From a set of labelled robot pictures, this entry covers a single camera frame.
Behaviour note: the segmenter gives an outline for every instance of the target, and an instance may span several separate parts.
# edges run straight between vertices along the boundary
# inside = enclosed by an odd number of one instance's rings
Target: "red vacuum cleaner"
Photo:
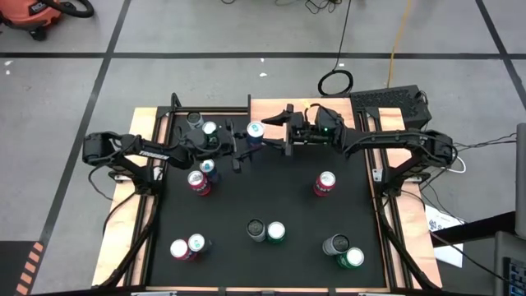
[[[0,0],[0,24],[12,29],[28,31],[34,40],[46,39],[46,27],[56,24],[60,16],[88,18],[94,15],[94,9],[88,0],[78,0],[85,6],[77,11],[70,2],[58,0]]]

